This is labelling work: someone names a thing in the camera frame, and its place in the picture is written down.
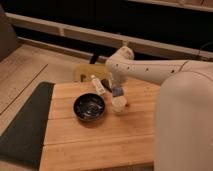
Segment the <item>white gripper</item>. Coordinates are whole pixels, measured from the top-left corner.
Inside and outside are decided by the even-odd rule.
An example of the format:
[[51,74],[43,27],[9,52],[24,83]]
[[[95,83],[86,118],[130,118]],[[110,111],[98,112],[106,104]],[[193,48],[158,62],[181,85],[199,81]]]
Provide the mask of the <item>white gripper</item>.
[[122,89],[122,85],[126,81],[126,78],[123,75],[113,72],[110,72],[108,74],[108,78],[112,90]]

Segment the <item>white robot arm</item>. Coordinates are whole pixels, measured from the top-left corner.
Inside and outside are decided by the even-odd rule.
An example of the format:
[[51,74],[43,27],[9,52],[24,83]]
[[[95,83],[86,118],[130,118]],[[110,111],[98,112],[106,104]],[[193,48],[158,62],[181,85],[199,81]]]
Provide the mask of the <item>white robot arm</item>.
[[213,171],[213,62],[136,61],[123,46],[106,61],[112,84],[125,77],[160,86],[155,108],[155,171]]

